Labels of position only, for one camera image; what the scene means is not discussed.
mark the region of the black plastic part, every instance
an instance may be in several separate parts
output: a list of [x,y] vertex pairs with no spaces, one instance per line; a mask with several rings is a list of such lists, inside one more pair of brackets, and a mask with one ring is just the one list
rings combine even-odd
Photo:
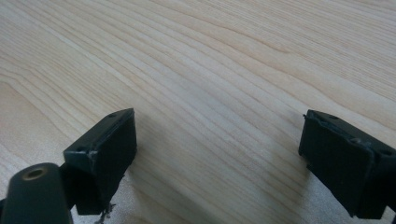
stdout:
[[11,178],[1,223],[73,223],[57,165],[37,164]]
[[136,154],[134,110],[100,120],[64,151],[61,173],[69,208],[95,215],[108,208]]
[[2,199],[1,201],[0,201],[0,223],[1,223],[1,217],[2,217],[2,214],[3,214],[3,210],[4,210],[4,204],[6,203],[6,199]]
[[396,209],[396,150],[333,115],[308,110],[299,154],[353,217]]

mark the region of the bolt hole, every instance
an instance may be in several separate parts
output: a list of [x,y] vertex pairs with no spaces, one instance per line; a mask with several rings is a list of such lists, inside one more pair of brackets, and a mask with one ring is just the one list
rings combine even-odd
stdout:
[[44,175],[46,172],[47,172],[47,169],[44,167],[36,168],[32,171],[26,172],[23,175],[22,179],[24,179],[26,181],[38,179],[39,177]]
[[385,149],[379,150],[379,152],[381,152],[382,154],[387,155],[387,156],[391,156],[392,155],[391,151],[388,151],[388,150],[385,150]]

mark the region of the black plastic piece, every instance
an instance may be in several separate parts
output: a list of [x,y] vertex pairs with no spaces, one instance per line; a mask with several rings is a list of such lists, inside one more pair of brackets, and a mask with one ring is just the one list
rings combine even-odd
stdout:
[[[64,151],[60,168],[42,163],[12,177],[0,201],[1,223],[72,223],[74,205],[80,215],[105,215],[135,154],[134,110],[104,117]],[[24,176],[30,172],[38,176]]]
[[37,164],[11,178],[1,223],[72,223],[57,165]]
[[108,208],[136,154],[134,110],[110,114],[64,151],[61,167],[69,207],[80,215]]
[[353,217],[396,209],[396,150],[333,115],[308,110],[299,154]]

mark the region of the wood grain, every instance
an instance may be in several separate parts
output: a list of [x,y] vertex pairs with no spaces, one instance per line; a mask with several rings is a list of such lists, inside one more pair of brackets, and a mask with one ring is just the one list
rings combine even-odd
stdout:
[[297,149],[308,108],[396,147],[395,36],[391,0],[1,1],[1,196],[133,107],[106,223],[390,223],[350,218]]

